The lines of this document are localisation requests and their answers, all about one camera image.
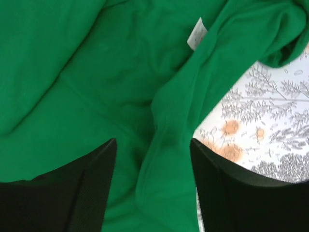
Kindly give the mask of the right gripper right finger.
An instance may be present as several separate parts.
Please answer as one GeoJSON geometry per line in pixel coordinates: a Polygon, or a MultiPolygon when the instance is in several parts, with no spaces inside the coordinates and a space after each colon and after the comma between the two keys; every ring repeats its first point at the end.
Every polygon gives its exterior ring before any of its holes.
{"type": "Polygon", "coordinates": [[[204,146],[190,144],[207,232],[307,232],[309,183],[288,183],[249,171],[204,146]]]}

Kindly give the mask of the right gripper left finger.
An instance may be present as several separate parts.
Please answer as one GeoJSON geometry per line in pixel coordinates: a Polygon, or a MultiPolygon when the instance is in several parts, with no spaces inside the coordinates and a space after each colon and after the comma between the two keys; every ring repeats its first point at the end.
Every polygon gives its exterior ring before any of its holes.
{"type": "Polygon", "coordinates": [[[2,232],[101,231],[117,154],[110,139],[62,167],[0,184],[2,232]]]}

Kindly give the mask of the green t-shirt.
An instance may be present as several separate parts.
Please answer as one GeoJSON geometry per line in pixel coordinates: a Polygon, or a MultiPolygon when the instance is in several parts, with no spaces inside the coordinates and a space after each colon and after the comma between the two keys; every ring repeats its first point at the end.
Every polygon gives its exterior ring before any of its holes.
{"type": "Polygon", "coordinates": [[[196,128],[308,41],[306,0],[3,0],[0,183],[115,139],[100,232],[197,232],[196,128]]]}

